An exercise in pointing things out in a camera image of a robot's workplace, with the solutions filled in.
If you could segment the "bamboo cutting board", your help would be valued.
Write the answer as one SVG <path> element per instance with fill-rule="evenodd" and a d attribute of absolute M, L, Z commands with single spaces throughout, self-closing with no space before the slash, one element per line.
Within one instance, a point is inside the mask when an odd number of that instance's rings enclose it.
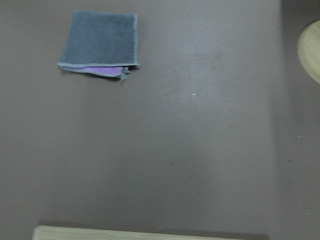
<path fill-rule="evenodd" d="M 37 226 L 33 240 L 267 240 L 262 236 L 196 236 L 88 228 Z"/>

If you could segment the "wooden mug tree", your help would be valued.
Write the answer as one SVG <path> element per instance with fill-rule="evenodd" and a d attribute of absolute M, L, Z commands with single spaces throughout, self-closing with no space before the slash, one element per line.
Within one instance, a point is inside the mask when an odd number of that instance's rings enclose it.
<path fill-rule="evenodd" d="M 320 84 L 320 21 L 309 24 L 300 34 L 297 55 L 304 71 Z"/>

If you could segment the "grey folded cloth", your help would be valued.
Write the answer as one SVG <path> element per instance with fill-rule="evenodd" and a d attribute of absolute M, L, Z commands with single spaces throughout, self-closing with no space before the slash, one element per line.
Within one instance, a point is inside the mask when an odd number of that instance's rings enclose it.
<path fill-rule="evenodd" d="M 58 67 L 124 81 L 138 62 L 137 14 L 74 11 Z"/>

